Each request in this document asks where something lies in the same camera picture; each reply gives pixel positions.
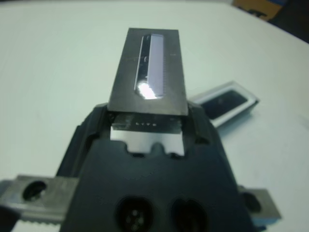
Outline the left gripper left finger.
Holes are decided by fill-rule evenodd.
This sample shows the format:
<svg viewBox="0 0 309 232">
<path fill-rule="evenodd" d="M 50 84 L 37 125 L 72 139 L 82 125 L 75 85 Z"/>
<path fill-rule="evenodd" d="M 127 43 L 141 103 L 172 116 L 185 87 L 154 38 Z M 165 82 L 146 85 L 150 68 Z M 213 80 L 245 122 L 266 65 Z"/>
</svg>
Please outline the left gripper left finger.
<svg viewBox="0 0 309 232">
<path fill-rule="evenodd" d="M 107 104 L 96 105 L 84 121 L 76 127 L 57 171 L 57 176 L 78 177 L 92 143 L 110 138 L 111 112 Z"/>
</svg>

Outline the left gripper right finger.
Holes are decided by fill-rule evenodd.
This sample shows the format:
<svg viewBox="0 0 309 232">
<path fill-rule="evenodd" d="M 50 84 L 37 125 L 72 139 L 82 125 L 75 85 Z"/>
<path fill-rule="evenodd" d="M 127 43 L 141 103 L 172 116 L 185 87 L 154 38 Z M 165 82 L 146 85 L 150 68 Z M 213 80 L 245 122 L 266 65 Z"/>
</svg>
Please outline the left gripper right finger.
<svg viewBox="0 0 309 232">
<path fill-rule="evenodd" d="M 188 116 L 182 118 L 182 123 L 185 154 L 196 145 L 213 145 L 220 155 L 226 154 L 217 129 L 200 105 L 189 103 Z"/>
</svg>

